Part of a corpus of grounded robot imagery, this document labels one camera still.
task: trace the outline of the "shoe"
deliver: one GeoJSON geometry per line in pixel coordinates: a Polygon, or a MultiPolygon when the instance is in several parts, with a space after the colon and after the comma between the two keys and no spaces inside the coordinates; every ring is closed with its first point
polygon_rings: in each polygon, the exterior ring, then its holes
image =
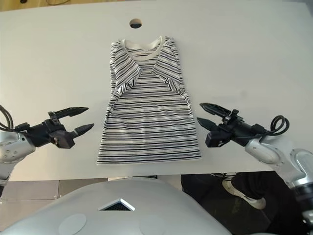
{"type": "Polygon", "coordinates": [[[224,187],[224,189],[229,192],[230,194],[237,196],[237,197],[241,197],[242,199],[244,199],[246,202],[248,202],[251,206],[253,206],[255,209],[258,210],[263,210],[266,206],[266,200],[265,198],[261,198],[261,199],[253,199],[250,197],[247,197],[246,195],[244,195],[242,192],[240,192],[239,190],[237,190],[233,184],[231,183],[231,181],[227,181],[227,180],[223,180],[222,181],[222,185],[224,187]]]}

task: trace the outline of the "black and white stripe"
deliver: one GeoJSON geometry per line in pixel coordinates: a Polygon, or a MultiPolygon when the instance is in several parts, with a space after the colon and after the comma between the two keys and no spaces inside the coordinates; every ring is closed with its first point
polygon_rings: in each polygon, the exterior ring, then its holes
{"type": "Polygon", "coordinates": [[[98,164],[150,163],[201,157],[189,96],[181,76],[178,50],[165,38],[153,53],[112,44],[112,96],[105,118],[98,164]]]}

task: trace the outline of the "person's leg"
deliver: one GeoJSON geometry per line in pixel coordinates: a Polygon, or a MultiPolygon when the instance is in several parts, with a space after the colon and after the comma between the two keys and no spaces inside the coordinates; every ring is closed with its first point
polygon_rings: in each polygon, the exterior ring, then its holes
{"type": "Polygon", "coordinates": [[[269,186],[267,172],[237,173],[231,179],[231,183],[236,189],[253,199],[263,198],[269,186]]]}
{"type": "Polygon", "coordinates": [[[224,180],[224,189],[234,196],[241,197],[255,209],[262,210],[266,206],[264,195],[267,185],[262,179],[262,172],[237,173],[231,180],[224,180]]]}
{"type": "Polygon", "coordinates": [[[293,192],[274,171],[238,173],[231,183],[247,197],[261,199],[270,193],[277,201],[278,213],[267,232],[278,235],[305,235],[301,209],[293,192]]]}

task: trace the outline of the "tabletop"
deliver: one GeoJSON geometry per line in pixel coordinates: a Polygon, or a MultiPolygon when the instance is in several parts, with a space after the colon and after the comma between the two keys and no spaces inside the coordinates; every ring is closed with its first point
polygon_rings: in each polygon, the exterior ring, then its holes
{"type": "Polygon", "coordinates": [[[72,149],[46,145],[20,162],[12,181],[269,170],[235,143],[207,148],[202,160],[96,165],[110,99],[111,42],[176,40],[196,117],[220,122],[202,102],[238,109],[249,124],[269,128],[286,116],[286,135],[310,150],[313,115],[313,27],[304,3],[196,0],[131,1],[42,7],[0,13],[0,102],[15,124],[45,120],[48,111],[89,107],[61,120],[69,131],[94,123],[72,149]],[[142,27],[133,29],[131,19],[142,27]]]}

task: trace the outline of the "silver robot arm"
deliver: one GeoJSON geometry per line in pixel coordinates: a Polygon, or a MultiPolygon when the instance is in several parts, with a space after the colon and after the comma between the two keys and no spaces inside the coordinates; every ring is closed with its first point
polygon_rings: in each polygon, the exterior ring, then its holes
{"type": "Polygon", "coordinates": [[[7,124],[0,122],[0,196],[15,165],[27,155],[35,152],[36,147],[48,143],[58,148],[72,148],[74,138],[81,136],[93,127],[93,124],[80,126],[72,132],[67,132],[60,123],[60,118],[75,116],[88,108],[67,108],[56,112],[48,112],[50,118],[41,124],[30,126],[23,123],[14,127],[10,113],[0,105],[0,112],[7,124]]]}
{"type": "Polygon", "coordinates": [[[210,130],[206,145],[221,147],[234,141],[245,147],[245,151],[251,156],[276,171],[294,192],[305,222],[313,229],[313,154],[305,149],[296,149],[282,135],[288,130],[289,121],[283,116],[277,116],[272,121],[270,130],[266,130],[259,124],[246,124],[237,115],[238,110],[230,111],[209,103],[201,106],[210,114],[222,117],[223,121],[216,125],[210,120],[197,118],[201,126],[210,130]]]}

